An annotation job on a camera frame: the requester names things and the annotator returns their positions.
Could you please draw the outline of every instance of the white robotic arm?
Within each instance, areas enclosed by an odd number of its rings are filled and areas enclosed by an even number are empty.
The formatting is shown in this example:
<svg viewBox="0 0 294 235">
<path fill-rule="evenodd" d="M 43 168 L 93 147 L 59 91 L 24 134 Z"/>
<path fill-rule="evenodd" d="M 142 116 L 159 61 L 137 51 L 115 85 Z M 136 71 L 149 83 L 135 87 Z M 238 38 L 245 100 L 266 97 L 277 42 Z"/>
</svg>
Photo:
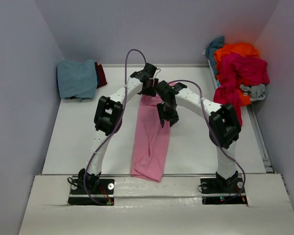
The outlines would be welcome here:
<svg viewBox="0 0 294 235">
<path fill-rule="evenodd" d="M 183 106 L 204 118 L 199 95 L 192 92 L 182 83 L 170 86 L 165 81 L 162 81 L 158 84 L 157 79 L 152 79 L 155 70 L 155 66 L 146 63 L 144 70 L 135 72 L 129 77 L 126 85 L 126 102 L 130 101 L 136 94 L 155 96 L 157 93 L 163 100 L 163 103 L 157 105 L 160 123 L 162 125 L 164 121 L 169 121 L 171 126 L 178 121 L 178 115 L 175 110 L 177 105 Z M 115 129 L 119 128 L 115 126 L 118 120 L 122 118 L 122 111 L 125 104 L 125 87 L 120 88 L 109 97 L 102 96 L 99 100 L 94 120 L 96 136 L 92 146 L 92 153 L 95 153 L 95 157 L 90 163 L 87 162 L 89 167 L 85 167 L 78 174 L 80 180 L 84 178 L 84 174 L 87 174 L 87 188 L 95 188 L 98 185 L 102 161 L 110 142 L 110 139 L 106 140 L 106 138 L 113 134 Z M 223 150 L 234 159 L 234 150 L 240 128 L 238 128 L 239 130 L 234 128 L 235 131 L 233 131 L 232 126 L 235 126 L 233 125 L 235 122 L 232 120 L 233 115 L 229 115 L 229 113 L 227 113 L 229 110 L 222 105 L 211 102 L 205 98 L 203 98 L 203 104 L 206 116 L 209 118 L 209 124 L 214 129 L 215 133 L 217 133 L 219 142 L 222 143 Z M 224 183 L 227 184 L 231 181 L 232 177 L 237 177 L 235 162 L 226 157 L 218 147 L 217 156 L 217 177 L 221 177 Z"/>
</svg>

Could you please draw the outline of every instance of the pink cloth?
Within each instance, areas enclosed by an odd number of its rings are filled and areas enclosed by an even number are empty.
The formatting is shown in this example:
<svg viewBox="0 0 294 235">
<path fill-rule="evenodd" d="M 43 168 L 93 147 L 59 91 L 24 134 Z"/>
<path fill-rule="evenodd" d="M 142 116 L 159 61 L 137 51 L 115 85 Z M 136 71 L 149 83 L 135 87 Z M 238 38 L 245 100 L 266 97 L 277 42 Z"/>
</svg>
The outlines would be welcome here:
<svg viewBox="0 0 294 235">
<path fill-rule="evenodd" d="M 221 86 L 216 89 L 214 102 L 219 104 L 230 103 L 234 106 L 239 123 L 242 126 L 242 100 L 237 89 L 241 84 L 257 86 L 260 83 L 270 82 L 267 74 L 267 63 L 256 57 L 243 57 L 231 53 L 222 58 Z"/>
<path fill-rule="evenodd" d="M 160 181 L 170 140 L 170 124 L 161 128 L 157 104 L 159 96 L 143 95 L 137 115 L 131 176 Z"/>
</svg>

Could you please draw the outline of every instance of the clothes pile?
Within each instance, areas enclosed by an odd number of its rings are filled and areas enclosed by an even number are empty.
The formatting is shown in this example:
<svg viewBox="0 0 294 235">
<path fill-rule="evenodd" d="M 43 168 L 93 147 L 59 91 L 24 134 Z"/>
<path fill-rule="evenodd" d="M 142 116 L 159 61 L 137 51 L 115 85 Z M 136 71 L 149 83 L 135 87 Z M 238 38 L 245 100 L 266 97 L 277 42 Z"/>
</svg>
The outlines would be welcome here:
<svg viewBox="0 0 294 235">
<path fill-rule="evenodd" d="M 231 103 L 242 126 L 241 106 L 266 97 L 265 85 L 270 82 L 266 61 L 259 58 L 258 50 L 251 44 L 225 45 L 224 36 L 213 40 L 204 55 L 219 84 L 214 102 Z"/>
<path fill-rule="evenodd" d="M 78 101 L 93 99 L 97 88 L 107 85 L 102 65 L 94 60 L 84 63 L 63 60 L 57 65 L 57 80 L 61 98 Z"/>
</svg>

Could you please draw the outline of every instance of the dark red cloth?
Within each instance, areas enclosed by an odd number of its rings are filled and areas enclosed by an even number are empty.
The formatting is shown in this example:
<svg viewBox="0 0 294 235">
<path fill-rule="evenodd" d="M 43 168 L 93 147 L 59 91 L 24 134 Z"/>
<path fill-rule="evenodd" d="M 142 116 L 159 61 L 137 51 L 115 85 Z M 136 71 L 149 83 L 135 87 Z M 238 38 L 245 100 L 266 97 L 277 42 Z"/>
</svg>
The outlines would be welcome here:
<svg viewBox="0 0 294 235">
<path fill-rule="evenodd" d="M 106 76 L 104 74 L 102 65 L 98 65 L 98 63 L 95 62 L 95 68 L 98 73 L 98 80 L 99 80 L 97 88 L 107 85 L 107 80 L 106 80 Z"/>
<path fill-rule="evenodd" d="M 242 83 L 246 86 L 257 86 L 260 83 L 268 84 L 270 80 L 267 73 L 267 63 L 256 57 L 243 57 L 231 53 L 222 58 L 220 75 L 222 84 L 216 89 L 214 102 L 232 104 L 242 126 L 242 101 L 237 88 Z"/>
</svg>

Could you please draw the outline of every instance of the folded pink fabric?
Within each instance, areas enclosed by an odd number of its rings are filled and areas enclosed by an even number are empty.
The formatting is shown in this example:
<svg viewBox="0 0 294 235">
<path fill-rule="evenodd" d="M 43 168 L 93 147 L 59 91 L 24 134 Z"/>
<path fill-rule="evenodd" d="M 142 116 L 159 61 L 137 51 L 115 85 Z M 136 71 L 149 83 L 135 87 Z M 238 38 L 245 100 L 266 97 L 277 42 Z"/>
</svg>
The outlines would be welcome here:
<svg viewBox="0 0 294 235">
<path fill-rule="evenodd" d="M 131 175 L 160 181 L 170 140 L 170 124 L 161 128 L 157 104 L 159 96 L 143 95 L 138 108 Z"/>
</svg>

